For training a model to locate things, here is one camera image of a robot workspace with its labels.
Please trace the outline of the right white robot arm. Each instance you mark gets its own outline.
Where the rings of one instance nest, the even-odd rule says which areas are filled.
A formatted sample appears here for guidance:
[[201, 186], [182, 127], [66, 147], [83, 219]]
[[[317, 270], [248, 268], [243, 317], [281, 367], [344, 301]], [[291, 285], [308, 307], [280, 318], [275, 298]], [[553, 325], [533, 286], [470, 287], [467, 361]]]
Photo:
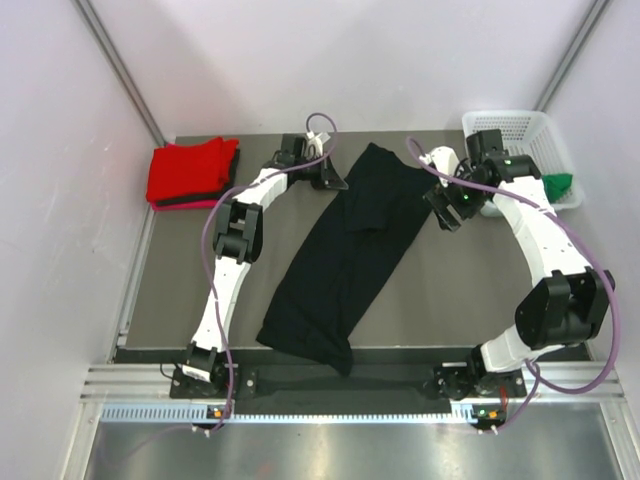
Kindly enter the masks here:
[[615, 283], [560, 221], [531, 156], [512, 154], [498, 129], [476, 132], [466, 145], [465, 159], [445, 146], [417, 155], [436, 178], [424, 198], [449, 231], [493, 204], [511, 228], [532, 284], [513, 325], [467, 358], [464, 393], [487, 396], [526, 363], [595, 338], [613, 307]]

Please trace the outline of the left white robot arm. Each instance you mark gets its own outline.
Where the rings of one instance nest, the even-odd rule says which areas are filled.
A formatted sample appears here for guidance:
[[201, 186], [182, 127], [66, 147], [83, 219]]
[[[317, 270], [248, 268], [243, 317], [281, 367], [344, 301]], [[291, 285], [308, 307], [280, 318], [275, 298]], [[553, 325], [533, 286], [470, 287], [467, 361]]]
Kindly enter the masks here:
[[229, 400], [235, 368], [228, 336], [241, 286], [264, 243], [264, 213], [296, 182], [317, 190], [346, 190], [330, 154], [335, 141], [327, 132], [285, 134], [279, 149], [247, 186], [233, 187], [218, 201], [201, 237], [210, 292], [200, 323], [189, 342], [175, 383], [192, 382], [204, 396]]

